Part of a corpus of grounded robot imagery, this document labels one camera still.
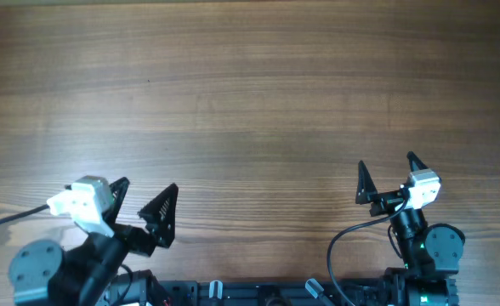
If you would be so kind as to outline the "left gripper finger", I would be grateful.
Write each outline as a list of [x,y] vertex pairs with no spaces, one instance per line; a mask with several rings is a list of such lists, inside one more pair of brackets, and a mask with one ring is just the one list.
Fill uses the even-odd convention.
[[109,185],[114,201],[112,207],[103,213],[107,224],[114,224],[116,222],[129,185],[130,181],[126,177],[122,177]]
[[158,247],[169,248],[174,241],[178,194],[179,187],[172,183],[138,212]]

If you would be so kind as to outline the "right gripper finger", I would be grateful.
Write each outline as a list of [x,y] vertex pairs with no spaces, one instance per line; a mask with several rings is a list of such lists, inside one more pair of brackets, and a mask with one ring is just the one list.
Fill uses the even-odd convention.
[[378,198],[378,191],[372,181],[364,161],[358,162],[358,184],[355,196],[356,204],[368,204]]
[[409,167],[412,172],[427,169],[428,167],[422,162],[422,160],[413,152],[409,151],[406,155],[409,161]]

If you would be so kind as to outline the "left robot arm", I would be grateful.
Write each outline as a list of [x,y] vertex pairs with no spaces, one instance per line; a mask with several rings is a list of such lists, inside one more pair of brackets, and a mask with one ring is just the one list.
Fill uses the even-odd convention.
[[178,186],[170,184],[139,210],[144,228],[116,221],[128,186],[127,178],[84,176],[48,199],[51,214],[69,215],[87,238],[69,251],[52,240],[22,247],[9,265],[15,304],[94,305],[129,253],[149,257],[172,245]]

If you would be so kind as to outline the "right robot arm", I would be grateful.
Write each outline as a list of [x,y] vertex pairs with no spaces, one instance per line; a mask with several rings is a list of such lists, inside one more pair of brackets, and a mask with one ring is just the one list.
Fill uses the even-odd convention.
[[441,178],[413,152],[407,159],[406,182],[384,193],[378,192],[365,163],[358,163],[355,202],[369,204],[373,217],[389,218],[405,265],[385,270],[375,298],[381,305],[456,306],[460,299],[453,276],[459,272],[465,236],[449,224],[427,223],[423,208],[436,200]]

